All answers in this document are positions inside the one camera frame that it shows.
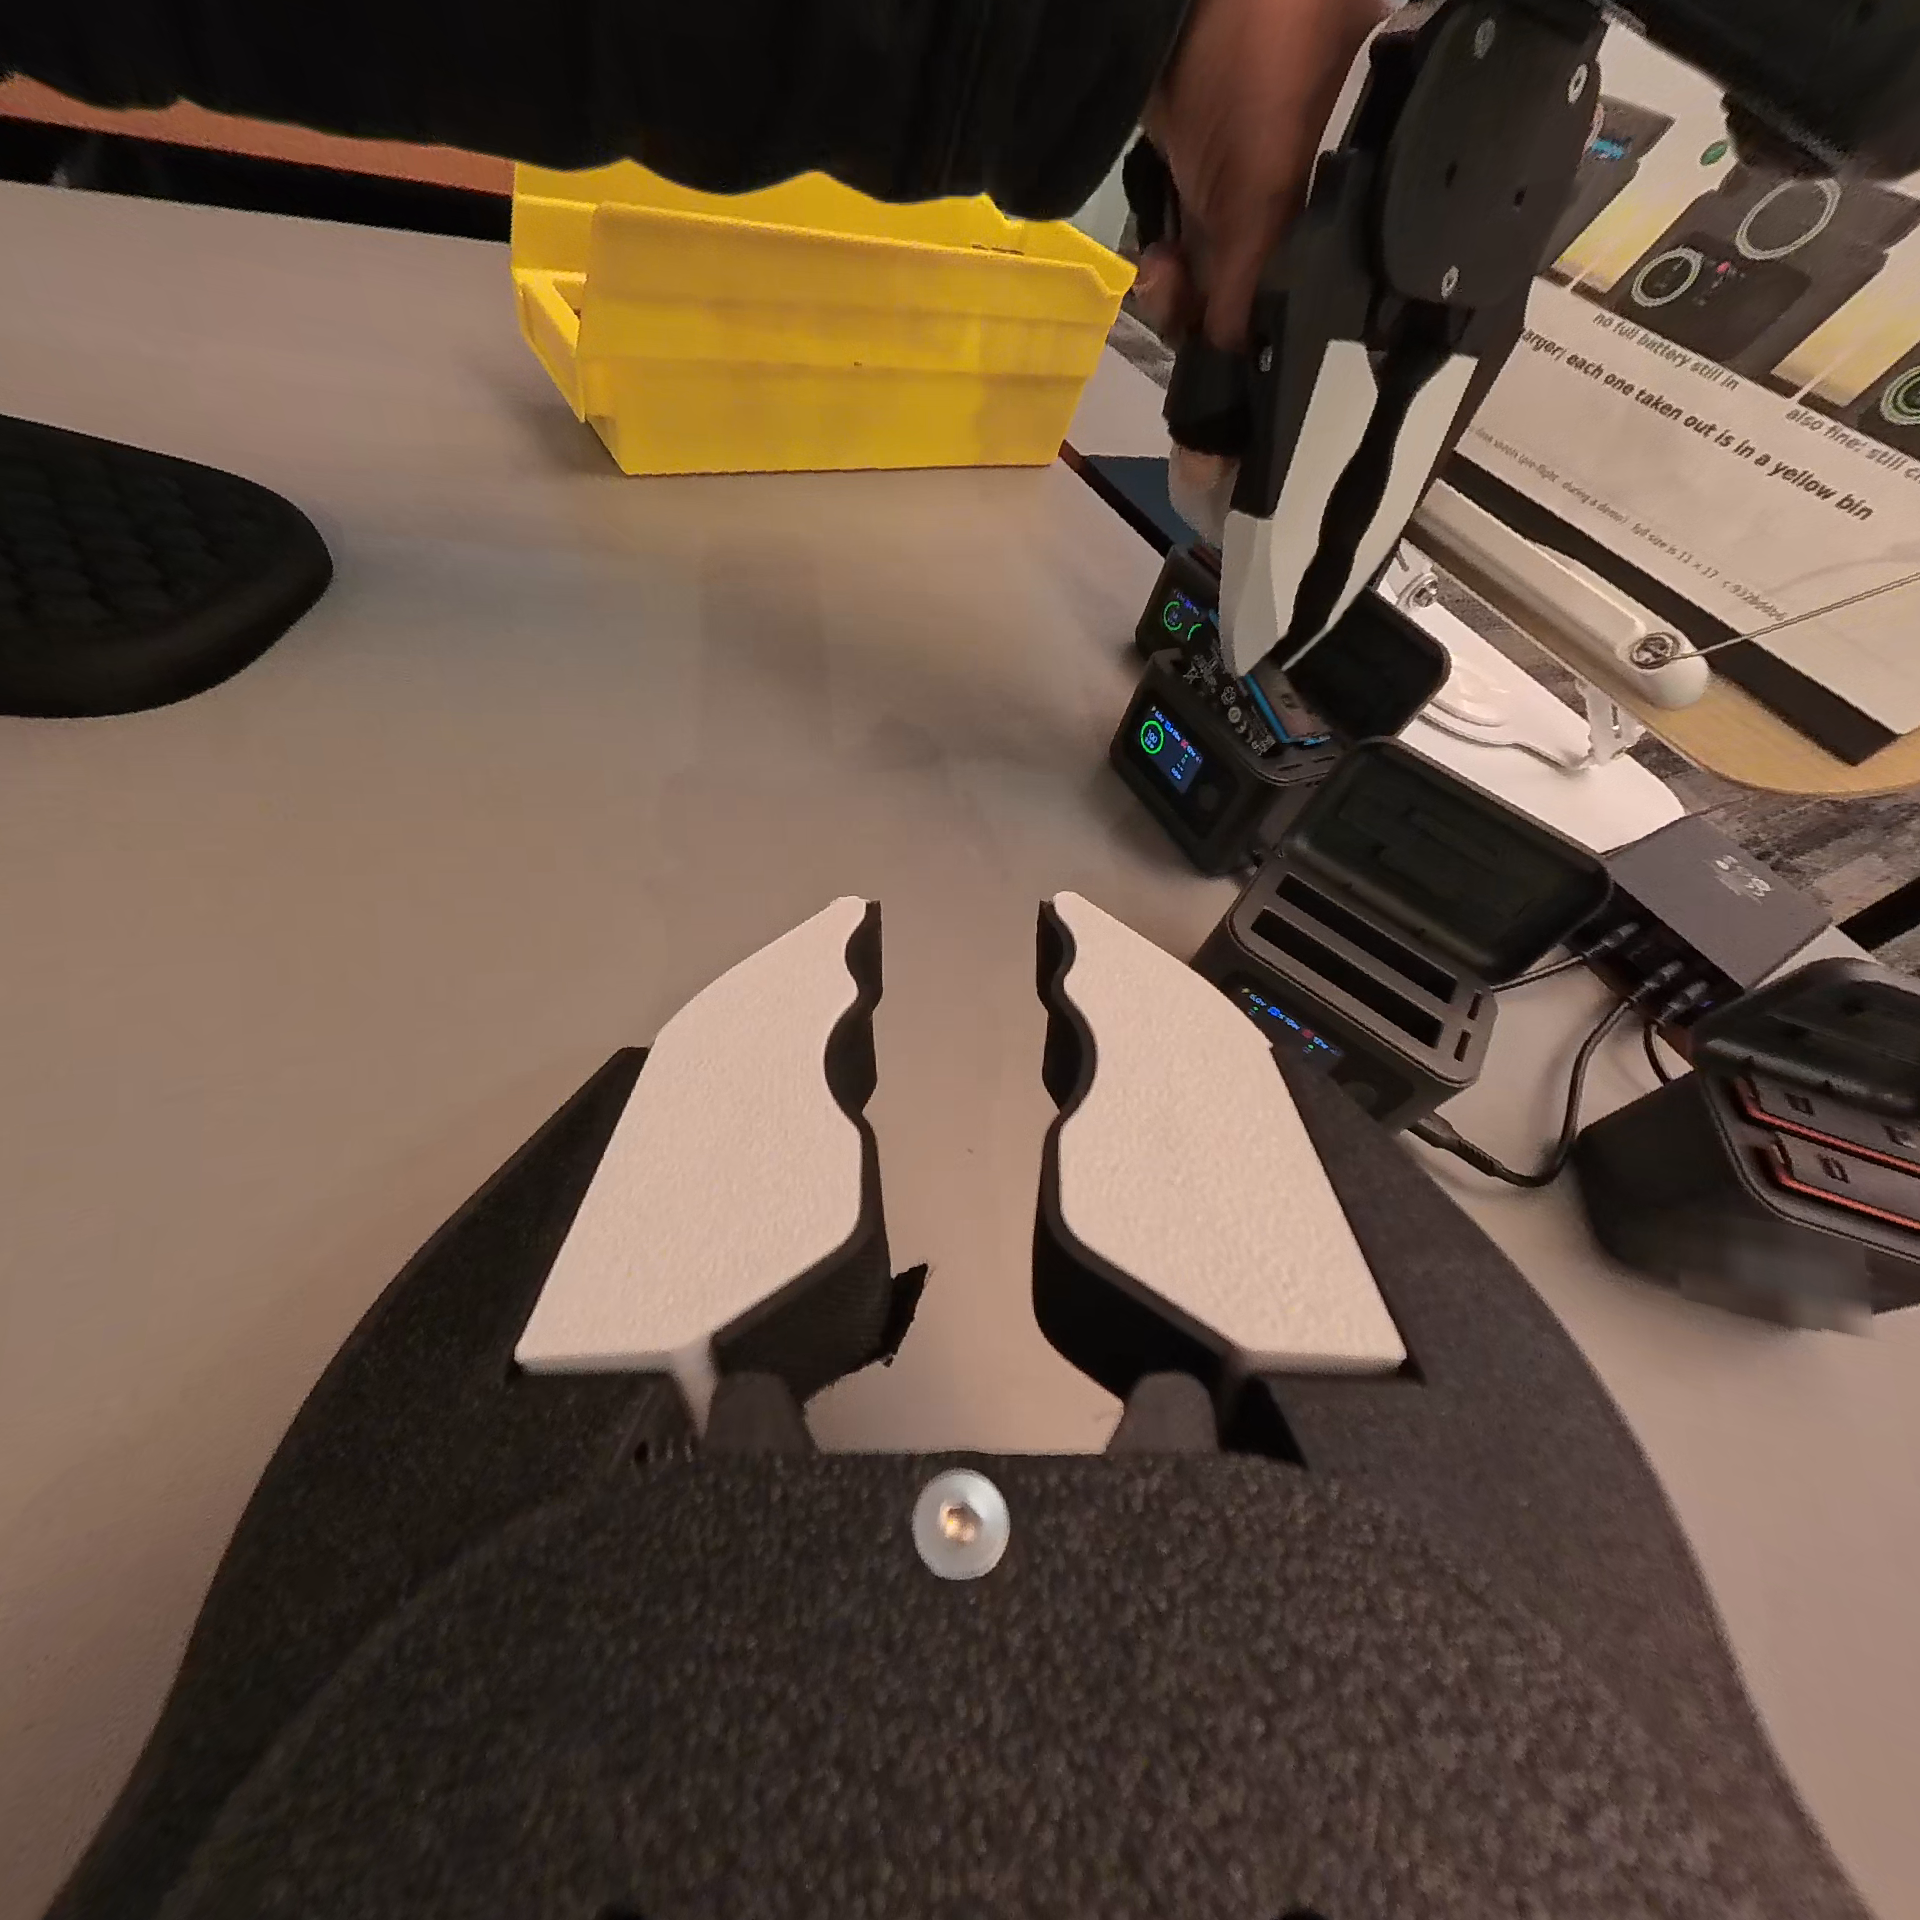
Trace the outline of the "black battery blue edge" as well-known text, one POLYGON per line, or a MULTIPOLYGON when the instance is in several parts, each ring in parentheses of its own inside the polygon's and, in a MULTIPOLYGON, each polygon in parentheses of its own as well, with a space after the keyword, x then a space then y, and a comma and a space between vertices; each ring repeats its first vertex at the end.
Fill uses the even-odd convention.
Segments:
POLYGON ((1334 727, 1310 710, 1276 670, 1252 676, 1230 672, 1211 626, 1196 628, 1185 648, 1185 683, 1211 718, 1263 761, 1330 758, 1334 727))

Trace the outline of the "black multiport charger hub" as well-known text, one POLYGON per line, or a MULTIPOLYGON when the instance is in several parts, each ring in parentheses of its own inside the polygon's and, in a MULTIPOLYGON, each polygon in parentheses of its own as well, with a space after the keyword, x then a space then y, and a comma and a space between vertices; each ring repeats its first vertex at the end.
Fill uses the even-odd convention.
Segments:
POLYGON ((1761 988, 1827 934, 1825 905, 1705 818, 1601 859, 1609 894, 1568 951, 1672 1033, 1761 988))

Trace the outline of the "white board ledge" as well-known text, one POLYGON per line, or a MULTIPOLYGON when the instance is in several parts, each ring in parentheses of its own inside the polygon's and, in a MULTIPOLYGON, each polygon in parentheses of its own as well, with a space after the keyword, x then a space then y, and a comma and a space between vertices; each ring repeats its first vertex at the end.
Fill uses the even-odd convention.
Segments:
POLYGON ((1564 665, 1631 710, 1689 710, 1713 689, 1708 659, 1638 670, 1626 650, 1650 634, 1681 636, 1631 593, 1561 552, 1526 539, 1447 483, 1432 483, 1408 530, 1462 585, 1544 642, 1564 665))

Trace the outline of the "dark blue smartphone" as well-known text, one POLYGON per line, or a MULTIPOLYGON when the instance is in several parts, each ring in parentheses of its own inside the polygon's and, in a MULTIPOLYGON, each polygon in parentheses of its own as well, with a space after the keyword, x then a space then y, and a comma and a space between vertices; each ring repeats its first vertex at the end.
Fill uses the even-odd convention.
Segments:
POLYGON ((1146 545, 1167 555, 1194 548, 1202 538, 1172 507, 1169 491, 1169 458, 1087 452, 1073 443, 1062 448, 1064 465, 1146 545))

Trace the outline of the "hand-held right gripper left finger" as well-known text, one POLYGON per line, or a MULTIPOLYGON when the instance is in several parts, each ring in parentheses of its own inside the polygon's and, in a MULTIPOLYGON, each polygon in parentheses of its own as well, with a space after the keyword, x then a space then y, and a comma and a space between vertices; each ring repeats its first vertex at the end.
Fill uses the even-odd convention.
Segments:
POLYGON ((888 1362, 895 1268, 868 1104, 881 905, 842 897, 689 1000, 644 1052, 535 1306, 528 1376, 657 1376, 695 1427, 723 1383, 796 1404, 888 1362))

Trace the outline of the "printed paper sheet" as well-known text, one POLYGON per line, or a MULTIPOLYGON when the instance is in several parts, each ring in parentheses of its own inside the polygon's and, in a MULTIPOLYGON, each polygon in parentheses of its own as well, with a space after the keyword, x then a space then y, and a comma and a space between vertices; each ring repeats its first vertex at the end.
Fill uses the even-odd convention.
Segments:
POLYGON ((1737 154, 1611 27, 1601 121, 1454 487, 1580 555, 1832 759, 1915 739, 1915 175, 1737 154))

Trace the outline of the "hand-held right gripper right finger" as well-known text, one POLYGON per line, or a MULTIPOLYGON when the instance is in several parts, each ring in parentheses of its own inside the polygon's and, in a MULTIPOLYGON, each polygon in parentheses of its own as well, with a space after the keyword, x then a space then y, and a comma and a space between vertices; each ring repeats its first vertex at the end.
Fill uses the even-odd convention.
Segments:
POLYGON ((1078 892, 1041 903, 1035 955, 1044 1342, 1116 1404, 1183 1378, 1220 1430, 1258 1430, 1255 1404, 1290 1391, 1408 1387, 1408 1340, 1274 1048, 1078 892))

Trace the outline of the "black battery red edge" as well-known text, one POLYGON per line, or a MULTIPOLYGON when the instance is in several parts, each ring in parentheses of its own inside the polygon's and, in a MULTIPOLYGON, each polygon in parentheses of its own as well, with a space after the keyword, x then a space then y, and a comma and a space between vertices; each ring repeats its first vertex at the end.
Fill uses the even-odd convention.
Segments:
POLYGON ((1894 1166, 1802 1137, 1771 1137, 1761 1148, 1761 1163, 1786 1194, 1918 1234, 1918 1172, 1912 1166, 1894 1166))
POLYGON ((1740 1112, 1780 1137, 1807 1138, 1864 1161, 1918 1171, 1918 1121, 1832 1090, 1798 1088, 1763 1072, 1734 1082, 1740 1112))

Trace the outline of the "person's left hand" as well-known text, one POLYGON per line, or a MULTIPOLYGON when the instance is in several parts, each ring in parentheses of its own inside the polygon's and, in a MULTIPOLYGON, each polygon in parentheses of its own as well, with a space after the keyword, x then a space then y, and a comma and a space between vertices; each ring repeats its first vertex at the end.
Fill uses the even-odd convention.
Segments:
POLYGON ((1143 135, 1179 227, 1143 247, 1136 310, 1164 342, 1239 352, 1263 268, 1305 206, 1339 91, 1388 19, 1374 3, 1198 3, 1143 135))

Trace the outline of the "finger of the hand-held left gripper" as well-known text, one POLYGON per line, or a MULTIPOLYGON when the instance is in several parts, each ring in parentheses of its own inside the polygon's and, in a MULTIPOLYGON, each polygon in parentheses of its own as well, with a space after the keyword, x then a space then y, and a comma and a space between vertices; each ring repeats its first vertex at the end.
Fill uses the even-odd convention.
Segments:
POLYGON ((1337 559, 1328 507, 1377 406, 1371 354, 1361 343, 1330 342, 1274 513, 1227 513, 1216 620, 1234 676, 1252 676, 1271 657, 1280 665, 1304 659, 1371 584, 1353 559, 1337 559))
POLYGON ((1457 439, 1457 420, 1476 370, 1472 354, 1417 351, 1408 362, 1377 374, 1374 418, 1328 507, 1335 555, 1353 559, 1371 584, 1402 545, 1435 467, 1457 439))

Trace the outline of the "black battery charging case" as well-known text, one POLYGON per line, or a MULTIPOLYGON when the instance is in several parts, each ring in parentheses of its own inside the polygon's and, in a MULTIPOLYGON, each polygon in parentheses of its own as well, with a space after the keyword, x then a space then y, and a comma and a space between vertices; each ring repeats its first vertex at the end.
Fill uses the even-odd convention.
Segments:
POLYGON ((1601 856, 1399 742, 1350 751, 1192 967, 1390 1134, 1471 1090, 1514 988, 1611 897, 1601 856))
POLYGON ((1176 545, 1136 622, 1136 655, 1147 662, 1216 642, 1218 584, 1218 554, 1210 545, 1176 545))
POLYGON ((1687 1072, 1587 1126, 1570 1177, 1601 1249, 1644 1281, 1791 1328, 1862 1331, 1918 1307, 1918 1234, 1780 1191, 1774 1134, 1737 1107, 1763 1072, 1918 1121, 1918 988, 1823 958, 1700 1018, 1687 1072))
POLYGON ((1112 766, 1198 873, 1239 873, 1274 849, 1350 748, 1402 736, 1447 675, 1443 646, 1369 594, 1283 672, 1334 727, 1334 754, 1259 759, 1202 710, 1185 683, 1185 655, 1169 648, 1143 665, 1112 739, 1112 766))

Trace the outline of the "yellow plastic bin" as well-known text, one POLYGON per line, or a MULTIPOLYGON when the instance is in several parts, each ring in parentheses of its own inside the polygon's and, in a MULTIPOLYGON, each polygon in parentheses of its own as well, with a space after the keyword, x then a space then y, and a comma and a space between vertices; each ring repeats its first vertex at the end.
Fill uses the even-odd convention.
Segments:
POLYGON ((519 330, 628 476, 1051 465, 1136 268, 991 200, 519 163, 519 330))

